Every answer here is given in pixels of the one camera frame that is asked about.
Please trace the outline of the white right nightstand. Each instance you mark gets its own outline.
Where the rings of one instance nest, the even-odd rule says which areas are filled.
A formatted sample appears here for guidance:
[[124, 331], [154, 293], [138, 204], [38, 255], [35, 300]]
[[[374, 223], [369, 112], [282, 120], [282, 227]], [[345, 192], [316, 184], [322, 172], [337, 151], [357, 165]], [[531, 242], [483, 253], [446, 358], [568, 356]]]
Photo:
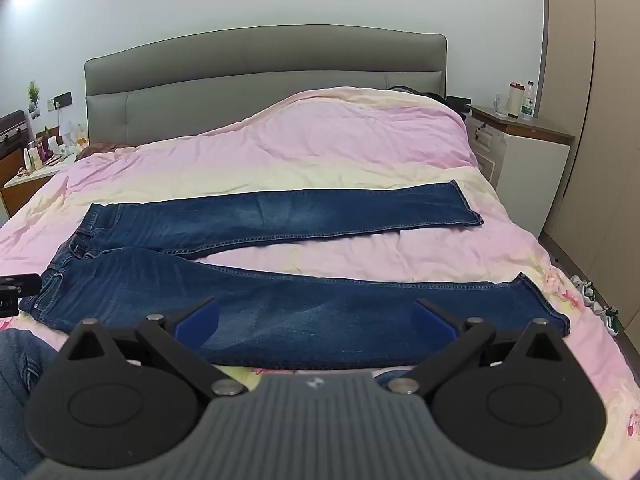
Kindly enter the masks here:
[[545, 119], [503, 117], [473, 106], [466, 120], [480, 173], [510, 219], [538, 237], [564, 174], [574, 136]]

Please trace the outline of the white green sneakers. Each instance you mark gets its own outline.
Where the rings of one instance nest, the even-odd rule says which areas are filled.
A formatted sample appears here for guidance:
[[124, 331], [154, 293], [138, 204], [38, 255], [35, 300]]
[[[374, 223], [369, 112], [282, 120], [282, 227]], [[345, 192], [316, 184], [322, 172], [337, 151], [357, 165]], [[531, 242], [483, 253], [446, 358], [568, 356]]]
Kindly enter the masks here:
[[612, 337], [616, 337], [622, 327], [618, 319], [618, 311], [613, 307], [607, 307], [601, 304], [600, 301], [597, 300], [596, 290], [590, 281], [583, 280], [578, 275], [573, 275], [570, 280], [582, 295], [585, 306], [600, 318], [608, 333]]

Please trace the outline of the pink and cream duvet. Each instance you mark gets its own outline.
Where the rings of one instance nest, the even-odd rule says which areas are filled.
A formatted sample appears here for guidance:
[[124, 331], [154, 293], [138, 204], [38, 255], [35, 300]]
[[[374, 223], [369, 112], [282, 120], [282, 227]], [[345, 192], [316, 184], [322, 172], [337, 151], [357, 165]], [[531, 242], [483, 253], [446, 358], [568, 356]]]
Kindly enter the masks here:
[[456, 181], [483, 224], [213, 256], [252, 270], [384, 282], [507, 282], [525, 274], [570, 319], [567, 345], [608, 413], [594, 464], [639, 469], [639, 388], [620, 348], [535, 237], [480, 174], [462, 121], [442, 105], [382, 90], [296, 94], [236, 124], [94, 154], [56, 174], [1, 230], [3, 274], [40, 273], [93, 204], [298, 188], [406, 188]]

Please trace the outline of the grey upholstered headboard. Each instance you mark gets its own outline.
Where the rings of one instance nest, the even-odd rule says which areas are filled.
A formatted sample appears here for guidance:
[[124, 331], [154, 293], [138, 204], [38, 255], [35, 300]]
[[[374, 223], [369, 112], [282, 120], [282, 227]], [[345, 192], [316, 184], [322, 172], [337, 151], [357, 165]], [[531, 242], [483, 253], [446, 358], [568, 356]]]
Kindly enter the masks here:
[[250, 117], [289, 96], [334, 87], [446, 93], [441, 34], [346, 25], [201, 32], [85, 64], [91, 143], [141, 145]]

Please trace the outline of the clear glass cup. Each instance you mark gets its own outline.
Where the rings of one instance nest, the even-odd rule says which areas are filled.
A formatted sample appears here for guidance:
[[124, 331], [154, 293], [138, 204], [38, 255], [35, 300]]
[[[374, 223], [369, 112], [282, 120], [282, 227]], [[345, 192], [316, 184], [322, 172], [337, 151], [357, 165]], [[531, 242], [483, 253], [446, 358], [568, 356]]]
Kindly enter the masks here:
[[495, 96], [494, 111], [500, 117], [506, 117], [509, 114], [508, 107], [509, 98], [506, 94], [499, 93]]

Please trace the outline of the white bottle red lid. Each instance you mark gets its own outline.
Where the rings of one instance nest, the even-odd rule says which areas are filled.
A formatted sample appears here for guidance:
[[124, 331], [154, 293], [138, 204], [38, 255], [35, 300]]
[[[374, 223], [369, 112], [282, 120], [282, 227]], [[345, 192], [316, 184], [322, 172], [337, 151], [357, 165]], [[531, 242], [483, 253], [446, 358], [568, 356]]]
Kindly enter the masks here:
[[508, 102], [506, 103], [509, 117], [518, 118], [520, 116], [524, 94], [525, 87], [520, 82], [510, 82]]

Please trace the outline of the beige wardrobe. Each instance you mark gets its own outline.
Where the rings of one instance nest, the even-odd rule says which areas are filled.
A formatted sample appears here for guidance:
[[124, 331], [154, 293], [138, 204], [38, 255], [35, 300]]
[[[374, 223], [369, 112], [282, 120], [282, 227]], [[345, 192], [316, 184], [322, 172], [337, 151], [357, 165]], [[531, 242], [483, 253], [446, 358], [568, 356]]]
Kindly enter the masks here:
[[574, 136], [544, 237], [628, 325], [639, 294], [639, 0], [546, 0], [540, 114]]

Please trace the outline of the left nightstand with clutter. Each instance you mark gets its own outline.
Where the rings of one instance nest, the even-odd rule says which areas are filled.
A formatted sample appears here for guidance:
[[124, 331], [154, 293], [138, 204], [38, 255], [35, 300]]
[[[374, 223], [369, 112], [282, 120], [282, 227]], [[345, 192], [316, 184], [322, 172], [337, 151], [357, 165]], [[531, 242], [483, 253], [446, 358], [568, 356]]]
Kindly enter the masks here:
[[58, 172], [72, 166], [75, 155], [67, 156], [53, 166], [42, 167], [32, 174], [15, 176], [2, 186], [1, 196], [9, 217], [13, 217], [40, 188], [43, 187]]

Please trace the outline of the blue denim jeans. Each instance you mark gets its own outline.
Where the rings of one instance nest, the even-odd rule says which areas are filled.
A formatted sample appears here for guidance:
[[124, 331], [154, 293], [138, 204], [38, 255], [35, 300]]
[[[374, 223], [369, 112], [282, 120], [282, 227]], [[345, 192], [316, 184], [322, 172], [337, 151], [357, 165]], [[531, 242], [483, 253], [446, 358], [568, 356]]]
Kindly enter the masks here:
[[281, 370], [344, 370], [416, 364], [444, 348], [457, 320], [482, 318], [522, 330], [541, 318], [560, 335], [570, 320], [524, 274], [502, 283], [373, 281], [288, 271], [257, 263], [213, 264], [212, 255], [371, 236], [409, 234], [433, 255], [427, 232], [468, 234], [483, 218], [454, 181], [394, 190], [305, 188], [92, 205], [44, 270], [22, 308], [52, 330], [86, 318], [123, 330], [149, 314], [176, 314], [208, 300], [213, 364]]

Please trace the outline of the small green potted plant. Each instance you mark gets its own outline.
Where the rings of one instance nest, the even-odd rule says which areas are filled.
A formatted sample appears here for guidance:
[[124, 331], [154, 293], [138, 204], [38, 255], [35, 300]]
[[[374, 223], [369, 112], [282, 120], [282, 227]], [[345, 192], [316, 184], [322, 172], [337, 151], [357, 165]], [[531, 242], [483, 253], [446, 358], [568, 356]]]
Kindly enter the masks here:
[[28, 84], [27, 95], [29, 115], [32, 116], [32, 119], [35, 119], [40, 116], [40, 109], [38, 106], [40, 90], [34, 80]]

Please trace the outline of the black wall switch panel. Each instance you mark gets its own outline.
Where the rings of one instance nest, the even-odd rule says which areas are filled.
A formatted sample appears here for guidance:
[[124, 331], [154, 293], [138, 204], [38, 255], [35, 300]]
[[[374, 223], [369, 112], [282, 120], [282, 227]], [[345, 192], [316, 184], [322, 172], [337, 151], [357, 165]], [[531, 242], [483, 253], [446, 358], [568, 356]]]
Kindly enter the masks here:
[[73, 95], [72, 92], [67, 91], [64, 93], [55, 96], [52, 99], [53, 106], [56, 110], [62, 110], [64, 107], [71, 106], [73, 104]]

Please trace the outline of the operator blue jeans leg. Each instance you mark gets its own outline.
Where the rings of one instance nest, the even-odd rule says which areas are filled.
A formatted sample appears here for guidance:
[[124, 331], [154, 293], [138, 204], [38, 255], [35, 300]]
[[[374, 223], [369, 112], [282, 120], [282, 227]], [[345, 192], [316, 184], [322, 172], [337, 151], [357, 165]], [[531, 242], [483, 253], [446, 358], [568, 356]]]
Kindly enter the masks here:
[[2, 330], [0, 348], [0, 474], [23, 479], [42, 461], [24, 424], [32, 389], [56, 351], [29, 330]]

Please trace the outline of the dark brown suitcase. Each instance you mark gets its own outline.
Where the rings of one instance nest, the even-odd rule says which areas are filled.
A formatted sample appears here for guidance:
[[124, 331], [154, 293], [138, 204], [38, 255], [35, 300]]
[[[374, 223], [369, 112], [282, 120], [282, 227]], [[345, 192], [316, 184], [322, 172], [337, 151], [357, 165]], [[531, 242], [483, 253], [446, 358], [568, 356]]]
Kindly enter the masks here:
[[29, 126], [22, 110], [0, 119], [0, 185], [3, 186], [23, 167], [23, 148], [29, 140]]

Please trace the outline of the green label plastic bottle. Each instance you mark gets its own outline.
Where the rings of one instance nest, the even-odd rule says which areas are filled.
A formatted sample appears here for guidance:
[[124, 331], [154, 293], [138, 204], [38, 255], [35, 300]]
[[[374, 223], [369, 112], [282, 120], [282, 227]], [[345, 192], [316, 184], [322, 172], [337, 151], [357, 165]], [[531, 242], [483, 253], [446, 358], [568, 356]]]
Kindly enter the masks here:
[[532, 80], [527, 81], [526, 90], [524, 92], [522, 106], [521, 106], [521, 118], [524, 120], [531, 120], [534, 114], [535, 105], [535, 83]]

